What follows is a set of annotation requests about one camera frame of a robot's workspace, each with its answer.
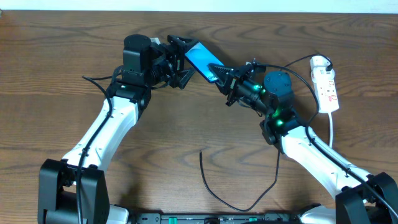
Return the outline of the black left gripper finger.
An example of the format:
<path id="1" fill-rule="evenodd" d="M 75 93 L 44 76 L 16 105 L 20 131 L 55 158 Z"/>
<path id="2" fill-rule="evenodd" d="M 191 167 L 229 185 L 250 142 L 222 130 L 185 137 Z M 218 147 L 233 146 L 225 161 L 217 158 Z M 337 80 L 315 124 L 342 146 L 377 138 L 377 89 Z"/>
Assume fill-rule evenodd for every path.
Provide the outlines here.
<path id="1" fill-rule="evenodd" d="M 182 90 L 186 87 L 187 83 L 195 73 L 194 68 L 189 68 L 186 70 L 182 70 L 178 74 L 178 87 Z"/>
<path id="2" fill-rule="evenodd" d="M 192 49 L 197 43 L 199 43 L 198 39 L 188 39 L 184 37 L 179 37 L 176 35 L 168 35 L 167 41 L 174 47 L 178 49 L 179 52 L 185 54 L 190 49 Z"/>

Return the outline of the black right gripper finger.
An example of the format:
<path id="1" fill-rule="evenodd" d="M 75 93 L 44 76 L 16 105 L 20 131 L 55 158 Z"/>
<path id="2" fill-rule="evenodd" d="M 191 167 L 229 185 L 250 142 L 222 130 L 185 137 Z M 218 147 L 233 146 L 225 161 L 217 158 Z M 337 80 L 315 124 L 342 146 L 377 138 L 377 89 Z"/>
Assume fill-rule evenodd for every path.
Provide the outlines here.
<path id="1" fill-rule="evenodd" d="M 224 65 L 217 65 L 215 63 L 209 63 L 207 65 L 210 71 L 210 83 L 219 83 L 219 84 L 227 84 L 231 83 L 231 72 L 233 68 L 226 67 Z"/>
<path id="2" fill-rule="evenodd" d="M 227 95 L 227 106 L 232 106 L 236 102 L 236 94 L 234 90 L 231 90 Z"/>

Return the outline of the blue Galaxy smartphone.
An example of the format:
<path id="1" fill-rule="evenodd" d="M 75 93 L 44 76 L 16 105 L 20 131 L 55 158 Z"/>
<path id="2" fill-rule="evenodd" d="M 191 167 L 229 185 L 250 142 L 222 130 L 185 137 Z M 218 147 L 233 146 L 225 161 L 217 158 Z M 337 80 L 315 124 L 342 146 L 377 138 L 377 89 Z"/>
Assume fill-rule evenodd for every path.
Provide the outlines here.
<path id="1" fill-rule="evenodd" d="M 218 78 L 210 71 L 208 65 L 211 63 L 223 65 L 223 63 L 201 42 L 196 43 L 187 53 L 185 53 L 185 57 L 206 81 L 214 83 L 218 80 Z"/>

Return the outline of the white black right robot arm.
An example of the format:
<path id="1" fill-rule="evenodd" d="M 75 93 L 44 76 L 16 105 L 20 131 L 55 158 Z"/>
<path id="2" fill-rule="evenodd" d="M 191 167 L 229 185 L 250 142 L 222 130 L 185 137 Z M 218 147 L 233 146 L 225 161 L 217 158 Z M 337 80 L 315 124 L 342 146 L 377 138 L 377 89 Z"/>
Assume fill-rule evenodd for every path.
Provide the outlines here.
<path id="1" fill-rule="evenodd" d="M 268 64 L 231 68 L 211 63 L 208 68 L 226 95 L 226 104 L 239 102 L 263 115 L 260 127 L 266 142 L 304 167 L 334 199 L 334 209 L 309 208 L 297 216 L 300 223 L 397 223 L 394 179 L 354 165 L 323 142 L 310 121 L 299 117 L 293 107 L 292 70 L 273 65 L 264 81 L 257 83 L 254 77 Z"/>

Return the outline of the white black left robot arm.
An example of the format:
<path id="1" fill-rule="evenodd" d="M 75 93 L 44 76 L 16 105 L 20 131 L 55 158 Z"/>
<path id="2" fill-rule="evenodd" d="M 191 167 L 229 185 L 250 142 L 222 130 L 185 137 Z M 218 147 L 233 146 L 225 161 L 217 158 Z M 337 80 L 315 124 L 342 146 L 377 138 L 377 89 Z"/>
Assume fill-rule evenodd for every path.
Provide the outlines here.
<path id="1" fill-rule="evenodd" d="M 123 64 L 102 88 L 103 107 L 78 144 L 60 160 L 47 159 L 39 171 L 39 223 L 133 223 L 134 215 L 111 205 L 105 174 L 116 149 L 138 122 L 151 91 L 183 89 L 194 73 L 185 54 L 198 41 L 168 35 L 167 43 L 144 35 L 124 39 Z"/>

